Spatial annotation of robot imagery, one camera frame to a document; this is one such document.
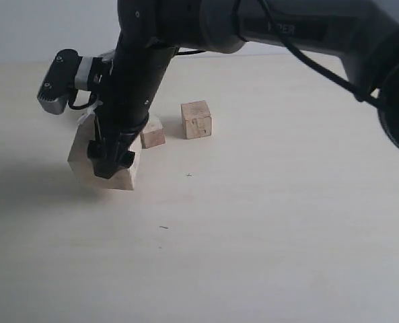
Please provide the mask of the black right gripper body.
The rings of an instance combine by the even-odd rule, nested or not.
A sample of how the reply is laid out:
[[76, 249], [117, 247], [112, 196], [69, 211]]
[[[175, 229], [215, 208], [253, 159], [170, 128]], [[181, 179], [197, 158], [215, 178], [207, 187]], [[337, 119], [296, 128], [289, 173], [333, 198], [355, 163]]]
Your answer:
[[116, 47], [109, 80], [98, 108], [97, 124], [105, 141], [132, 141], [149, 119], [149, 109], [178, 47]]

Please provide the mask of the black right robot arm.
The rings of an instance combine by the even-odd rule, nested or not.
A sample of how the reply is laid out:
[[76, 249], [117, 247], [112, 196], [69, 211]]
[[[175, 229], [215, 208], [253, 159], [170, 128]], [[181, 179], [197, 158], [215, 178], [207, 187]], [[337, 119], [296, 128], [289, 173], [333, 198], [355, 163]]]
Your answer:
[[247, 42], [282, 46], [377, 109], [399, 148], [399, 1], [119, 1], [120, 35], [87, 156], [109, 179], [129, 168], [131, 144], [180, 48], [231, 54]]

